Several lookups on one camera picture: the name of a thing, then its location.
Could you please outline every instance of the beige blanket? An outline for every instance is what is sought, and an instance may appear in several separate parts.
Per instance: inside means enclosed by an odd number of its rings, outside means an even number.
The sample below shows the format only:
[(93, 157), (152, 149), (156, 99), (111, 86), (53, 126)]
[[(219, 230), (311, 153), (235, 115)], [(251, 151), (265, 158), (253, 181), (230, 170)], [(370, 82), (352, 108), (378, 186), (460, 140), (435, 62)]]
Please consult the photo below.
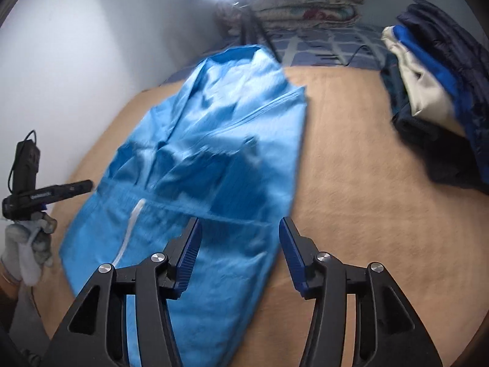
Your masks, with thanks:
[[(292, 214), (300, 233), (344, 263), (385, 264), (425, 323), (444, 365), (450, 365), (489, 309), (489, 197), (428, 180), (422, 162), (390, 125), (388, 96), (377, 72), (285, 71), (293, 83), (307, 87), (309, 97)], [(179, 86), (145, 91), (130, 101), (71, 180), (98, 182), (145, 112)], [(85, 199), (55, 207), (55, 250)], [(58, 258), (34, 295), (52, 336), (73, 301)], [(351, 365), (353, 352), (352, 300), (343, 365)], [(313, 305), (294, 290), (280, 254), (232, 366), (297, 367)]]

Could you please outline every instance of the person's arm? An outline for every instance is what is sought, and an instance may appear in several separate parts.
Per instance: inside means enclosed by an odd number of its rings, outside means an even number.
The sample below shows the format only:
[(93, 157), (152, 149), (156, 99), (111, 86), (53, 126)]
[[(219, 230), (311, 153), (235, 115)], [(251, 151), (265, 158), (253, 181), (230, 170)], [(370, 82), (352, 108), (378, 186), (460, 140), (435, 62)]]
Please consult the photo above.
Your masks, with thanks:
[(52, 261), (50, 234), (55, 228), (54, 219), (36, 212), (32, 220), (15, 222), (5, 230), (5, 250), (0, 258), (0, 324), (7, 332), (14, 317), (20, 282), (36, 284), (42, 266)]
[(0, 262), (0, 324), (10, 330), (19, 295), (20, 282)]

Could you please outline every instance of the black cable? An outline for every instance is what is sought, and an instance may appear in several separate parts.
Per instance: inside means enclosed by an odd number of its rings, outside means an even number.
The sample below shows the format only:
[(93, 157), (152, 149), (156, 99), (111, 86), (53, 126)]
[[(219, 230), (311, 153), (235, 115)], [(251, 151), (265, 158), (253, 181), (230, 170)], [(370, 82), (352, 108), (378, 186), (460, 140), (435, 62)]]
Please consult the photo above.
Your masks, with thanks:
[[(300, 35), (299, 32), (297, 33), (297, 36), (302, 40), (303, 43), (305, 43), (309, 48), (311, 49), (315, 49), (315, 48), (321, 48), (323, 47), (321, 44), (317, 44), (317, 45), (313, 45), (313, 42), (312, 41), (308, 41), (306, 40), (307, 36), (306, 35)], [(348, 60), (348, 62), (346, 63), (346, 65), (344, 65), (343, 63), (341, 63), (343, 66), (349, 66), (351, 61), (353, 60), (353, 58), (356, 56), (356, 54), (362, 49), (362, 48), (365, 48), (367, 49), (368, 51), (370, 51), (370, 53), (372, 54), (373, 56), (373, 59), (375, 59), (375, 62), (377, 64), (377, 70), (382, 70), (382, 65), (381, 65), (381, 62), (378, 60), (377, 58), (377, 55), (375, 54), (375, 52), (373, 51), (373, 49), (367, 45), (367, 44), (363, 44), (363, 45), (360, 45), (355, 52), (353, 52), (353, 55), (350, 56), (350, 59)], [(335, 59), (337, 61), (340, 61), (341, 62), (341, 58), (338, 54), (335, 54), (335, 53), (331, 53), (331, 54), (316, 54), (316, 56), (319, 56), (319, 57), (327, 57), (327, 58), (331, 58), (331, 59)]]
[(375, 55), (375, 52), (372, 50), (372, 48), (371, 48), (370, 46), (366, 45), (366, 44), (360, 45), (360, 46), (359, 46), (359, 47), (356, 49), (356, 51), (355, 51), (355, 52), (353, 52), (353, 55), (351, 55), (350, 60), (348, 61), (348, 63), (347, 63), (345, 66), (348, 66), (348, 65), (351, 63), (351, 61), (353, 60), (353, 58), (355, 57), (355, 55), (356, 55), (356, 54), (357, 54), (357, 53), (358, 53), (358, 52), (359, 52), (359, 51), (360, 51), (362, 48), (365, 48), (365, 49), (367, 49), (367, 50), (369, 50), (369, 51), (370, 51), (370, 53), (372, 54), (372, 56), (373, 56), (373, 58), (375, 59), (375, 62), (376, 62), (376, 64), (377, 64), (377, 69), (378, 69), (378, 70), (382, 70), (382, 65), (381, 65), (380, 61), (378, 60), (377, 55)]
[(12, 188), (10, 186), (10, 180), (12, 179), (12, 174), (14, 172), (14, 169), (15, 169), (15, 166), (19, 160), (19, 157), (20, 155), (22, 154), (22, 151), (24, 150), (24, 146), (25, 146), (25, 142), (26, 140), (31, 136), (31, 135), (34, 135), (34, 145), (37, 145), (37, 134), (36, 134), (36, 130), (32, 130), (31, 132), (29, 132), (27, 134), (27, 136), (24, 138), (24, 140), (22, 141), (22, 146), (20, 147), (20, 150), (19, 150), (19, 153), (16, 153), (15, 155), (15, 158), (14, 158), (14, 163), (12, 164), (12, 167), (10, 169), (10, 173), (8, 174), (8, 179), (7, 179), (7, 187), (8, 187), (8, 191), (10, 193), (12, 193)]

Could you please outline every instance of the gloved hand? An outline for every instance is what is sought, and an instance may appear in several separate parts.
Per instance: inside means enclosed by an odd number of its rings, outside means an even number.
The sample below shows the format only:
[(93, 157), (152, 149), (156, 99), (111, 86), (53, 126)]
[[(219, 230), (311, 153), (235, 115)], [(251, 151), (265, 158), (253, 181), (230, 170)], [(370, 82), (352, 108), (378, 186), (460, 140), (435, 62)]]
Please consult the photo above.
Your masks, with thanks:
[(57, 222), (44, 212), (35, 212), (30, 221), (16, 221), (5, 229), (2, 263), (11, 278), (28, 286), (38, 283), (42, 266), (52, 266), (51, 234)]

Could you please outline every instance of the tripod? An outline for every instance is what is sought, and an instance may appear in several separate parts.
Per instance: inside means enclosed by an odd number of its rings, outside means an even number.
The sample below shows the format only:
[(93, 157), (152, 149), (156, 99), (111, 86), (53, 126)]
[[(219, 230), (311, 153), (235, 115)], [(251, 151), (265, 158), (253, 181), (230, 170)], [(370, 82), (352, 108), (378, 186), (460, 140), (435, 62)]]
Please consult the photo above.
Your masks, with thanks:
[(240, 44), (258, 44), (258, 37), (261, 36), (265, 40), (267, 47), (272, 51), (275, 60), (277, 60), (278, 63), (282, 63), (282, 60), (277, 53), (277, 49), (271, 42), (265, 28), (263, 28), (262, 22), (256, 17), (251, 7), (242, 0), (238, 0), (233, 5), (241, 14)]

